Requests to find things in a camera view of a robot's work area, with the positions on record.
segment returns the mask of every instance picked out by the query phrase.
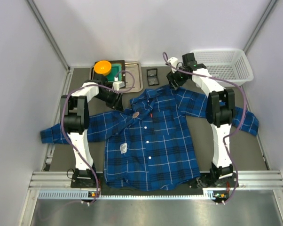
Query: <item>yellow bowl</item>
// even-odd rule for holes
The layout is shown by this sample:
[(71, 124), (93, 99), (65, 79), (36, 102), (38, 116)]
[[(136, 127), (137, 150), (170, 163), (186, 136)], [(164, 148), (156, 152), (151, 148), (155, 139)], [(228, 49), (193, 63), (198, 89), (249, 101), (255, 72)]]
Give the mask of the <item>yellow bowl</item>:
[(99, 61), (94, 65), (94, 71), (98, 74), (102, 74), (104, 76), (107, 76), (110, 74), (112, 69), (112, 65), (107, 60)]

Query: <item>wall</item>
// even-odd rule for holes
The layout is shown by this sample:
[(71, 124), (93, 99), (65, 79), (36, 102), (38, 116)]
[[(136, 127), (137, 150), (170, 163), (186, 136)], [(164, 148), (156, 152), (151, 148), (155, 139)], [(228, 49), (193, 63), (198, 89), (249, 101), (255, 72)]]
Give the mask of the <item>wall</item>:
[(0, 1), (0, 226), (16, 225), (66, 72), (24, 0)]
[(245, 85), (245, 91), (260, 121), (269, 164), (283, 175), (283, 0), (266, 21), (248, 59), (254, 80)]
[(269, 0), (35, 0), (71, 66), (244, 48)]

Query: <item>white label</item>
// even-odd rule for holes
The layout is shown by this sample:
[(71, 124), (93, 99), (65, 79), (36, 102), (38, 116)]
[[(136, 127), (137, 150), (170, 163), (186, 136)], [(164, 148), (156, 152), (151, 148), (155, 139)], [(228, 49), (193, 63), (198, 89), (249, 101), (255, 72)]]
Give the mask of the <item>white label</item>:
[(119, 149), (121, 150), (121, 153), (124, 154), (127, 152), (127, 143), (123, 143), (121, 144), (121, 146), (119, 147)]

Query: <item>laundry basket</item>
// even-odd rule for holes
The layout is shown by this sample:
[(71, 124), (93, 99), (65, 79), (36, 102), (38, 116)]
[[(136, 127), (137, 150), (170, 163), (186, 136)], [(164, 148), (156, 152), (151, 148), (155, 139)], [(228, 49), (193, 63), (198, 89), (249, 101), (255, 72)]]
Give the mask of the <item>laundry basket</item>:
[[(253, 72), (245, 53), (240, 49), (199, 49), (191, 51), (198, 64), (203, 63), (211, 76), (242, 85), (253, 80)], [(219, 81), (224, 87), (228, 83)]]

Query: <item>plaid shirt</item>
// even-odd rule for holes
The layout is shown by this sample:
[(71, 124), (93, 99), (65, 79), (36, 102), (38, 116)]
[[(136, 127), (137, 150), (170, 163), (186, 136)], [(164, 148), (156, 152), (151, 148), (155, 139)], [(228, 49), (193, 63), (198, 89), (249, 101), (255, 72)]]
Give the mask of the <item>plaid shirt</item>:
[[(207, 98), (169, 85), (146, 89), (130, 100), (132, 109), (90, 116), (88, 141), (105, 143), (104, 177), (108, 186), (143, 191), (171, 190), (200, 176), (186, 115), (205, 118)], [(236, 107), (233, 126), (242, 109)], [(259, 122), (247, 112), (241, 130), (257, 134)], [(66, 144), (59, 124), (41, 132), (43, 143)], [(121, 145), (127, 144), (125, 153)]]

